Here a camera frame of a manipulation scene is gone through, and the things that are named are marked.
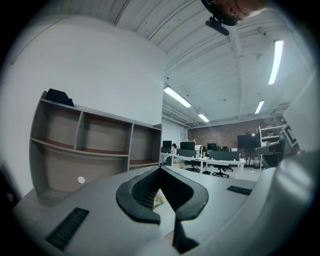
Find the fluorescent light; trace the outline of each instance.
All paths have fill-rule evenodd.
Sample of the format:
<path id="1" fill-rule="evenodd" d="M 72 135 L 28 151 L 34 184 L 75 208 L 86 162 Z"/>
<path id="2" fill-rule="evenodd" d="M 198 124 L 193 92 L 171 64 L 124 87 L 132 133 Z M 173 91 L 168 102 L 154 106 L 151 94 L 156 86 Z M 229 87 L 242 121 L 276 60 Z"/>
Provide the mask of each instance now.
<path id="1" fill-rule="evenodd" d="M 274 43 L 274 60 L 273 60 L 273 67 L 272 72 L 269 80 L 269 85 L 273 85 L 276 81 L 277 74 L 280 67 L 282 50 L 284 46 L 284 41 L 276 41 Z"/>
<path id="2" fill-rule="evenodd" d="M 182 105 L 184 105 L 187 108 L 191 107 L 191 104 L 186 101 L 184 98 L 182 98 L 178 93 L 176 93 L 174 90 L 172 90 L 169 86 L 164 88 L 164 91 L 169 94 L 171 97 L 175 98 L 178 102 L 180 102 Z"/>
<path id="3" fill-rule="evenodd" d="M 265 103 L 264 100 L 260 100 L 259 105 L 258 105 L 258 107 L 256 108 L 256 111 L 255 111 L 255 113 L 254 113 L 255 115 L 260 112 L 260 110 L 261 110 L 261 108 L 262 108 L 262 106 L 263 106 L 264 103 Z"/>
<path id="4" fill-rule="evenodd" d="M 198 116 L 201 117 L 205 122 L 209 122 L 209 120 L 203 114 L 198 114 Z"/>

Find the person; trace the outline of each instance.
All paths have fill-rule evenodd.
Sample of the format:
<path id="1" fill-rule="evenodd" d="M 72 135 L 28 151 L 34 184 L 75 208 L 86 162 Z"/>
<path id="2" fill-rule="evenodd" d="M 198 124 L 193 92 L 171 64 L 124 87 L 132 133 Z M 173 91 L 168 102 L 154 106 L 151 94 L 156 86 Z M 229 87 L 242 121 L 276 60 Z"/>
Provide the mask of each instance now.
<path id="1" fill-rule="evenodd" d="M 266 0 L 207 0 L 207 2 L 240 21 L 255 16 L 269 7 Z"/>
<path id="2" fill-rule="evenodd" d="M 174 154 L 174 155 L 177 154 L 177 144 L 176 143 L 172 144 L 171 154 Z"/>

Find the white shelving rack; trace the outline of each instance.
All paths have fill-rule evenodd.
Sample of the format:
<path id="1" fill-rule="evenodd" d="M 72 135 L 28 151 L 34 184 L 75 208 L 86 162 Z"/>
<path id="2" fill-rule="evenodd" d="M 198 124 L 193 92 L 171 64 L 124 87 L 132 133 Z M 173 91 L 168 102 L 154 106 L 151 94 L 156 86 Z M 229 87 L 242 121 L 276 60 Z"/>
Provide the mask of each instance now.
<path id="1" fill-rule="evenodd" d="M 259 126 L 261 147 L 266 146 L 268 141 L 272 141 L 271 143 L 278 142 L 280 135 L 265 136 L 265 134 L 266 132 L 271 132 L 271 131 L 277 131 L 277 130 L 281 131 L 283 127 L 285 127 L 285 125 L 279 125 L 279 126 L 268 127 L 268 128 L 261 128 L 261 126 Z M 260 170 L 262 167 L 262 156 L 263 155 L 260 155 Z"/>

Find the white round spot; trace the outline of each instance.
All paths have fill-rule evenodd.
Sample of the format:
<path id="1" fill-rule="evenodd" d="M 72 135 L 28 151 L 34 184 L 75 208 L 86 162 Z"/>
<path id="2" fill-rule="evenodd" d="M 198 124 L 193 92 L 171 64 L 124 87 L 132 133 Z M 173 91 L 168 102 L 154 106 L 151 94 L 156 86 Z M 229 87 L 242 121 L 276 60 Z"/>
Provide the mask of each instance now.
<path id="1" fill-rule="evenodd" d="M 81 176 L 78 177 L 78 182 L 79 182 L 79 183 L 85 183 L 85 181 L 86 181 L 86 180 L 85 180 L 84 177 L 81 177 Z"/>

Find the white floor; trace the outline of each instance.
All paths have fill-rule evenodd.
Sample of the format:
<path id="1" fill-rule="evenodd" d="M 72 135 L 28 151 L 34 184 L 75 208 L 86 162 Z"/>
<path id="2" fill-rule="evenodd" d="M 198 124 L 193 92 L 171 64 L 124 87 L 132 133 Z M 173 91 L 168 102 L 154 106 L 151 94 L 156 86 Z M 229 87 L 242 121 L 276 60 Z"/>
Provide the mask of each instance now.
<path id="1" fill-rule="evenodd" d="M 183 169 L 186 168 L 191 168 L 191 165 L 185 165 L 183 167 Z M 260 169 L 254 169 L 254 168 L 250 168 L 250 167 L 245 167 L 243 170 L 243 175 L 240 175 L 240 169 L 238 169 L 238 167 L 236 166 L 231 166 L 231 168 L 233 169 L 233 171 L 227 169 L 225 172 L 222 171 L 224 174 L 228 174 L 229 175 L 229 179 L 237 179 L 237 180 L 247 180 L 247 181 L 254 181 L 256 182 L 260 176 Z M 207 171 L 211 172 L 211 174 L 213 172 L 219 172 L 219 170 L 217 168 L 214 168 L 212 165 L 210 165 L 207 168 Z"/>

